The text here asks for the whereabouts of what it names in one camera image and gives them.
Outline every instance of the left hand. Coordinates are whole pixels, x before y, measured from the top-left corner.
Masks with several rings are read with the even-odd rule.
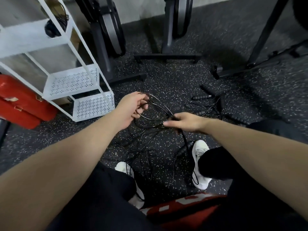
[[[144,110],[148,109],[148,105],[144,105],[140,108],[140,105],[145,104],[149,97],[146,94],[140,94],[140,92],[136,91],[130,94],[127,94],[123,97],[116,109],[112,111],[112,113],[116,113],[120,129],[124,130],[129,127],[134,118],[140,118],[140,115],[136,112],[143,113]]]

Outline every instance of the right hand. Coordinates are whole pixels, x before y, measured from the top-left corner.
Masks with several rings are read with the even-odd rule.
[[[179,128],[183,131],[188,132],[202,132],[207,134],[206,132],[206,124],[214,119],[199,117],[197,115],[183,112],[174,114],[179,121],[168,120],[164,122],[165,127],[171,128]]]

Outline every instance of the red object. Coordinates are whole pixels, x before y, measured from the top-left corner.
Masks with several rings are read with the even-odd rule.
[[[22,109],[14,107],[10,102],[2,98],[0,98],[0,116],[26,129],[33,129],[41,122],[37,117]]]
[[[57,108],[9,75],[0,74],[0,97],[44,121],[50,121],[58,112]]]

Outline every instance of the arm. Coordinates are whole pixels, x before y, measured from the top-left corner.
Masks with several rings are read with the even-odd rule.
[[[1,230],[44,230],[85,183],[117,132],[139,118],[135,110],[144,99],[138,92],[126,95],[111,113],[2,174]]]
[[[178,113],[167,127],[210,134],[266,189],[308,220],[308,145],[221,120]]]

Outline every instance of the white shelf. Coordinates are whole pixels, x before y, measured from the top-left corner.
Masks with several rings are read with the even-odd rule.
[[[79,122],[111,112],[114,109],[113,93],[108,91],[105,92],[105,95],[113,107],[109,106],[102,94],[76,99],[74,102],[73,121]]]
[[[39,49],[67,44],[63,36],[50,38],[45,33],[49,19],[5,27],[0,32],[0,58],[32,52]],[[69,17],[66,35],[71,38],[73,21]]]
[[[43,98],[50,101],[61,97],[76,95],[78,93],[98,89],[98,69],[94,64],[87,67],[92,76],[95,78],[95,83],[93,83],[92,79],[88,76],[83,67],[52,73],[47,78]]]

